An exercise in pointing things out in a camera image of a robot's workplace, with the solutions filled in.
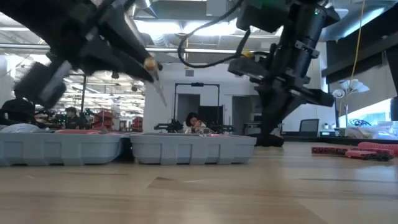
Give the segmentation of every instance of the doorway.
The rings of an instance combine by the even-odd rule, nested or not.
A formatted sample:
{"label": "doorway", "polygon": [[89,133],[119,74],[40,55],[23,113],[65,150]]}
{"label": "doorway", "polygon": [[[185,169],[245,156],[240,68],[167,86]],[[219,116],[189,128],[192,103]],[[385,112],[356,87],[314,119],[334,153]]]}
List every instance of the doorway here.
{"label": "doorway", "polygon": [[178,94],[177,100],[177,120],[183,124],[189,113],[198,113],[200,106],[200,95]]}
{"label": "doorway", "polygon": [[234,133],[237,135],[243,135],[244,123],[251,122],[251,101],[251,96],[232,97],[232,125],[235,128]]}

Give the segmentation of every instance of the black hair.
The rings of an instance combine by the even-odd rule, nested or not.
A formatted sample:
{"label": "black hair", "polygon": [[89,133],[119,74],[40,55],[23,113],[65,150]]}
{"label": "black hair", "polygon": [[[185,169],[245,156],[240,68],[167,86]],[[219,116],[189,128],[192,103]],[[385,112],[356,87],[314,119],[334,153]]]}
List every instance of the black hair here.
{"label": "black hair", "polygon": [[31,122],[35,116],[35,105],[22,98],[6,101],[1,107],[8,119],[17,122]]}
{"label": "black hair", "polygon": [[71,106],[71,107],[65,109],[65,112],[72,112],[74,114],[77,114],[77,109]]}
{"label": "black hair", "polygon": [[198,120],[200,120],[200,119],[199,119],[199,115],[198,115],[197,113],[194,113],[194,112],[189,113],[188,116],[187,116],[187,118],[186,118],[186,120],[185,120],[185,124],[186,124],[188,127],[191,127],[191,126],[192,126],[192,124],[191,124],[191,119],[192,119],[192,118],[197,118]]}

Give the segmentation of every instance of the wooden table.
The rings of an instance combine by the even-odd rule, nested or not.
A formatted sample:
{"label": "wooden table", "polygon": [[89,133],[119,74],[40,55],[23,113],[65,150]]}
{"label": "wooden table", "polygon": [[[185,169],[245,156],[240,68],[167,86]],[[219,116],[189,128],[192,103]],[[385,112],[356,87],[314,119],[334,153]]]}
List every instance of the wooden table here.
{"label": "wooden table", "polygon": [[398,223],[398,162],[256,149],[248,165],[0,168],[1,224]]}

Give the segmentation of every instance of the white lamp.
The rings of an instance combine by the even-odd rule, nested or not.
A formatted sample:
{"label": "white lamp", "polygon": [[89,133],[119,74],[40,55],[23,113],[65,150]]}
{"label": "white lamp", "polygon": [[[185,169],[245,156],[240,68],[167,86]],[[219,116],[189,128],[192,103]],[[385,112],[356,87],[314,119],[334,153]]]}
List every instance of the white lamp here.
{"label": "white lamp", "polygon": [[341,99],[339,113],[341,113],[341,104],[344,103],[346,127],[348,127],[348,97],[353,93],[364,93],[370,89],[358,79],[342,80],[339,81],[339,85],[341,89],[335,90],[332,95],[336,99]]}
{"label": "white lamp", "polygon": [[139,32],[149,35],[178,34],[181,32],[181,28],[176,22],[134,22]]}

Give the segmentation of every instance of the black cable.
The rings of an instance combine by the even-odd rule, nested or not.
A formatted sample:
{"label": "black cable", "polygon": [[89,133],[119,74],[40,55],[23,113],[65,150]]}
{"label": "black cable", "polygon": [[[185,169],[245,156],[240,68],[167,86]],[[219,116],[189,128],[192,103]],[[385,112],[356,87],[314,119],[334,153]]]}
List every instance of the black cable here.
{"label": "black cable", "polygon": [[356,127],[362,127],[364,125],[372,126],[369,122],[361,119],[350,119],[349,122]]}
{"label": "black cable", "polygon": [[237,50],[236,53],[235,53],[234,55],[229,56],[229,57],[226,57],[226,58],[224,58],[224,59],[221,59],[221,60],[219,60],[219,61],[217,61],[217,62],[212,62],[212,63],[206,64],[206,65],[192,65],[192,64],[186,62],[186,61],[184,60],[183,56],[182,56],[182,47],[183,47],[184,43],[187,41],[187,39],[188,39],[189,37],[191,37],[196,31],[198,31],[198,30],[200,30],[200,29],[203,29],[203,28],[206,28],[206,27],[215,25],[215,24],[221,22],[222,20],[226,19],[227,17],[229,17],[230,15],[232,15],[232,13],[233,13],[234,11],[236,11],[239,7],[241,7],[242,3],[243,3],[243,0],[239,0],[239,1],[234,5],[234,7],[232,7],[232,8],[231,8],[227,13],[225,13],[224,15],[220,16],[219,18],[217,18],[217,19],[215,19],[215,20],[213,20],[213,21],[211,21],[211,22],[208,22],[208,23],[206,23],[206,24],[203,24],[202,26],[200,26],[200,27],[196,28],[195,30],[193,30],[191,33],[189,33],[189,34],[183,36],[182,39],[181,39],[180,45],[178,46],[178,50],[177,50],[177,55],[178,55],[178,58],[180,59],[180,61],[181,61],[184,65],[186,65],[186,66],[188,66],[188,67],[191,67],[191,68],[208,68],[208,67],[212,67],[212,66],[215,66],[215,65],[224,63],[224,62],[226,62],[226,61],[228,61],[228,60],[231,60],[231,59],[238,58],[238,57],[242,56],[242,49],[243,49],[243,47],[244,47],[244,45],[245,45],[247,39],[249,38],[250,29],[249,29],[248,31],[246,31],[246,33],[245,33],[243,39],[242,39],[241,42],[239,43],[238,50],[239,50],[240,48],[242,48],[242,49],[241,49],[240,51]]}

